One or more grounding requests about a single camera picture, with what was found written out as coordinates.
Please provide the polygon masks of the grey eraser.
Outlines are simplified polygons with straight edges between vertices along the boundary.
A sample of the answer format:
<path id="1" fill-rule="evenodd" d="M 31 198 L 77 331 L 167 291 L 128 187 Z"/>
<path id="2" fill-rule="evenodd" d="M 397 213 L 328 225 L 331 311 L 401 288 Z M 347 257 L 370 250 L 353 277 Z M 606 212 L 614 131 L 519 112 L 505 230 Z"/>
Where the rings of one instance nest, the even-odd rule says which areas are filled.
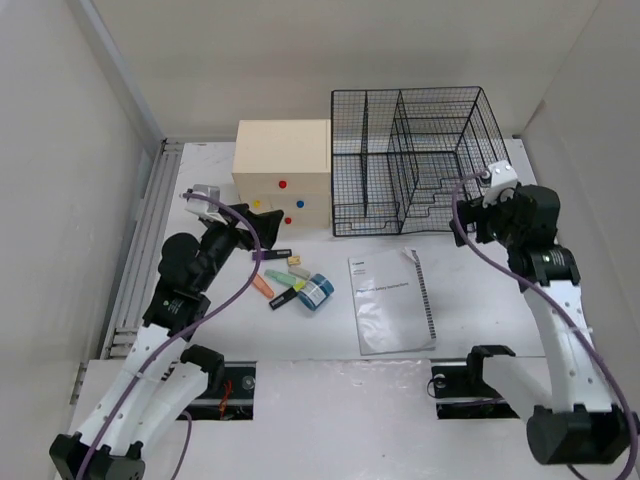
<path id="1" fill-rule="evenodd" d="M 304 279 L 304 280 L 308 280 L 311 278 L 312 274 L 310 271 L 298 266 L 298 265 L 290 265 L 288 267 L 288 272 L 291 275 L 294 275 L 298 278 Z"/>

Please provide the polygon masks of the cream wooden drawer cabinet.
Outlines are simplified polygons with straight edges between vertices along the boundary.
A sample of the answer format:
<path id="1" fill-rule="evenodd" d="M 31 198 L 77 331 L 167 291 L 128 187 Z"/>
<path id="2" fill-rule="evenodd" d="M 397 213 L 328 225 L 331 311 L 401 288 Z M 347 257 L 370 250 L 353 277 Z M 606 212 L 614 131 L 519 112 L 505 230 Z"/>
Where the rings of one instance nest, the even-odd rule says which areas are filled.
<path id="1" fill-rule="evenodd" d="M 255 212 L 281 210 L 288 228 L 327 228 L 331 218 L 331 123 L 239 122 L 232 177 Z"/>

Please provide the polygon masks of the blue tape roll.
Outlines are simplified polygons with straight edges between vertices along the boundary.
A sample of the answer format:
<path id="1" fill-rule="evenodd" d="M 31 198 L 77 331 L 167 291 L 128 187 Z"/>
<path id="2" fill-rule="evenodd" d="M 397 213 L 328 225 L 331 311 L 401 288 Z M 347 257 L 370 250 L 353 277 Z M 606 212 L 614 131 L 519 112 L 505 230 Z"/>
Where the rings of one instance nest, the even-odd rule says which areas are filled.
<path id="1" fill-rule="evenodd" d="M 333 293 L 333 284 L 324 275 L 314 274 L 298 291 L 297 298 L 311 311 L 316 311 Z"/>

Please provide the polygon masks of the white instruction booklet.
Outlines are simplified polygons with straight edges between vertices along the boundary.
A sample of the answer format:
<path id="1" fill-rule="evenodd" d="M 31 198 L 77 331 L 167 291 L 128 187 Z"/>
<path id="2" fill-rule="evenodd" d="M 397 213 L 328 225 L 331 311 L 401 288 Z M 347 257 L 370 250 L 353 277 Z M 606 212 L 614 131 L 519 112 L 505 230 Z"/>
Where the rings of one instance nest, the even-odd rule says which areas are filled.
<path id="1" fill-rule="evenodd" d="M 363 356 L 424 351 L 436 327 L 417 251 L 403 247 L 349 259 Z"/>

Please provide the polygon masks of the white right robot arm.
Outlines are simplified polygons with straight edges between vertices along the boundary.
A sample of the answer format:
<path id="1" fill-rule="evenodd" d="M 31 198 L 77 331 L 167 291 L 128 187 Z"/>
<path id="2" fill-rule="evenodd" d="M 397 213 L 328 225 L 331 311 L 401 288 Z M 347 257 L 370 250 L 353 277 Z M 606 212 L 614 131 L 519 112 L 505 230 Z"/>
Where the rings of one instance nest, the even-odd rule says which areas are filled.
<path id="1" fill-rule="evenodd" d="M 570 250 L 556 241 L 560 200 L 549 188 L 509 181 L 471 201 L 454 197 L 457 245 L 473 252 L 497 242 L 508 255 L 501 273 L 515 280 L 538 328 L 550 385 L 519 368 L 503 345 L 476 346 L 463 369 L 477 394 L 496 391 L 524 421 L 541 465 L 611 465 L 622 454 L 627 478 L 639 453 L 639 419 L 595 350 L 582 311 L 581 277 Z"/>

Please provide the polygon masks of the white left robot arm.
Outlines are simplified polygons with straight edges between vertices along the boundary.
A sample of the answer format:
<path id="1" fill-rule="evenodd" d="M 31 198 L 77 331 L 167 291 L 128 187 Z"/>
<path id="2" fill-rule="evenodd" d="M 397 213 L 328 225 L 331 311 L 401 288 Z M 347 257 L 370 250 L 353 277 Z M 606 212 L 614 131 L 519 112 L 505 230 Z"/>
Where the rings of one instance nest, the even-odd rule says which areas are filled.
<path id="1" fill-rule="evenodd" d="M 254 214 L 246 204 L 217 207 L 200 238 L 169 237 L 161 249 L 159 280 L 128 356 L 116 379 L 81 426 L 60 434 L 49 455 L 63 479 L 140 479 L 151 450 L 197 397 L 223 387 L 222 354 L 192 343 L 195 331 L 215 315 L 205 293 L 236 249 L 272 247 L 281 210 Z"/>

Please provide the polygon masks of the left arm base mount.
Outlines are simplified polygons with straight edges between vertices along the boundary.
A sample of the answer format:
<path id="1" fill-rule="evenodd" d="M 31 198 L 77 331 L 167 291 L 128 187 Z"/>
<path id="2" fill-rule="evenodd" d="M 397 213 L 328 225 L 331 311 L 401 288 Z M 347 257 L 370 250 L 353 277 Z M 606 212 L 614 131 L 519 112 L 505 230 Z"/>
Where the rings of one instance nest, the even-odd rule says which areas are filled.
<path id="1" fill-rule="evenodd" d="M 250 421 L 254 418 L 255 362 L 225 365 L 218 387 L 209 387 L 186 408 L 194 421 Z"/>

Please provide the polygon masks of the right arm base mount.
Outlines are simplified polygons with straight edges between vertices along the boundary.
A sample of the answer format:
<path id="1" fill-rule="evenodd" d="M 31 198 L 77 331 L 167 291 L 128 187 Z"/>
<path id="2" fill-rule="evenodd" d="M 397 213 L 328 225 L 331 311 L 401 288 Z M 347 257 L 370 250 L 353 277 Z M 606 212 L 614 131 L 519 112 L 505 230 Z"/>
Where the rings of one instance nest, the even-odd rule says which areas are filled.
<path id="1" fill-rule="evenodd" d="M 480 345 L 465 359 L 431 363 L 427 394 L 436 401 L 438 420 L 518 419 L 506 400 L 484 381 L 484 361 L 496 356 L 514 357 L 515 353 L 503 345 Z"/>

